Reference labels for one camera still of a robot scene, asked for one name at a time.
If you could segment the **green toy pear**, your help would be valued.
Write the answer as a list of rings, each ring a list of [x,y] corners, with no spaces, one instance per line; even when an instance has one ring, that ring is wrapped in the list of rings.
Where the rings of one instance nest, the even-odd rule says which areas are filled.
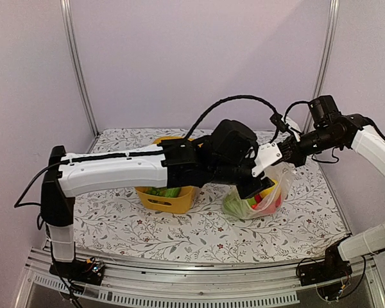
[[[249,204],[249,206],[251,208],[255,208],[258,204],[257,200],[255,199],[255,197],[252,197],[252,198],[249,198],[249,199],[246,199],[247,203]]]

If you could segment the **green toy apple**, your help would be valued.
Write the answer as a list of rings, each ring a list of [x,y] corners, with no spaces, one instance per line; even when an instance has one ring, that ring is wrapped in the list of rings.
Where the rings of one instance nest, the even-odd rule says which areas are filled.
[[[230,191],[223,200],[223,210],[231,216],[244,219],[248,210],[248,202],[240,199],[235,191]]]

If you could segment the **yellow toy lemon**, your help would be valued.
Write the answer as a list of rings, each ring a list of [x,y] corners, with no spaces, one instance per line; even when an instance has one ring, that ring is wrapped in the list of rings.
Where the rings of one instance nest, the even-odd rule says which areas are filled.
[[[267,196],[268,196],[269,194],[271,194],[271,193],[275,190],[275,188],[277,187],[278,182],[277,182],[276,180],[272,180],[272,182],[273,182],[273,185],[272,185],[271,187],[269,187],[269,188],[263,190],[263,191],[260,193],[260,195],[261,195],[262,198],[267,197]]]

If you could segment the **clear zip top bag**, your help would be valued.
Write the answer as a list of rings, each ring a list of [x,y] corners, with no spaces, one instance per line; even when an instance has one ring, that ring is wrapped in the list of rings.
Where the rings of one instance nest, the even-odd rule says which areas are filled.
[[[265,174],[273,181],[274,185],[272,187],[245,200],[240,199],[235,187],[231,188],[223,200],[223,212],[242,220],[260,218],[276,213],[289,195],[290,188],[296,177],[295,167],[292,164],[281,163],[268,167]]]

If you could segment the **red toy chili pepper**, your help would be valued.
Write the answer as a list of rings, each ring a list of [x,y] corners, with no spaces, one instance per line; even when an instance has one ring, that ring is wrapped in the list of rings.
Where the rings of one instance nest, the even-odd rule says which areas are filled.
[[[257,206],[254,208],[256,211],[260,212],[261,214],[273,214],[278,207],[280,207],[282,204],[282,194],[280,192],[278,193],[271,193],[267,197],[265,197],[260,203],[257,204]]]

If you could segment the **green toy grape bunch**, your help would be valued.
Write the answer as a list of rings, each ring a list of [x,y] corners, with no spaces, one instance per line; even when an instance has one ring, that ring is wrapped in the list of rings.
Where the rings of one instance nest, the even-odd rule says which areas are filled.
[[[162,196],[165,190],[165,187],[147,187],[145,193],[154,196]]]

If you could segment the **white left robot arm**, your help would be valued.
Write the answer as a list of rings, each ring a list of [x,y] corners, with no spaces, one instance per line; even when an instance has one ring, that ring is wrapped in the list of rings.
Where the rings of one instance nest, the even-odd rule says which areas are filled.
[[[227,184],[247,199],[272,182],[264,170],[282,154],[275,143],[259,145],[255,133],[225,119],[210,134],[195,140],[169,139],[143,148],[99,153],[67,153],[54,147],[41,185],[41,215],[49,230],[58,269],[78,278],[73,219],[77,196],[123,187],[203,187]]]

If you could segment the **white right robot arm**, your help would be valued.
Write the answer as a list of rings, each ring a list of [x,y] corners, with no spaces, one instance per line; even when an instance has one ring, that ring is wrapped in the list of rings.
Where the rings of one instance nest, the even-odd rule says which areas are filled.
[[[282,154],[279,162],[300,167],[310,155],[348,148],[365,158],[385,177],[385,136],[372,119],[361,114],[343,115],[331,95],[320,96],[307,105],[314,130],[298,139],[292,135],[279,142]],[[320,264],[318,271],[323,279],[332,280],[343,271],[344,262],[384,251],[385,223],[382,223],[330,246],[325,253],[330,257]]]

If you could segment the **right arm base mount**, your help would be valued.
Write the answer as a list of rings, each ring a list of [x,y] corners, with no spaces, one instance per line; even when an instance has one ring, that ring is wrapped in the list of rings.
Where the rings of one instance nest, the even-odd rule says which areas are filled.
[[[325,256],[322,261],[304,258],[296,267],[296,276],[300,280],[301,286],[338,280],[335,284],[317,288],[318,295],[326,301],[341,298],[352,274],[350,262],[344,261],[338,252],[340,242],[338,241],[325,249]]]

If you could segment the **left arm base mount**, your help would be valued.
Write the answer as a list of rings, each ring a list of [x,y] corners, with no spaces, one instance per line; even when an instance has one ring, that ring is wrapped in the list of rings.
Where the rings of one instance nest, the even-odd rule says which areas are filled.
[[[50,274],[73,282],[82,282],[94,286],[100,286],[105,273],[105,263],[96,261],[95,258],[72,262],[53,261],[49,269]]]

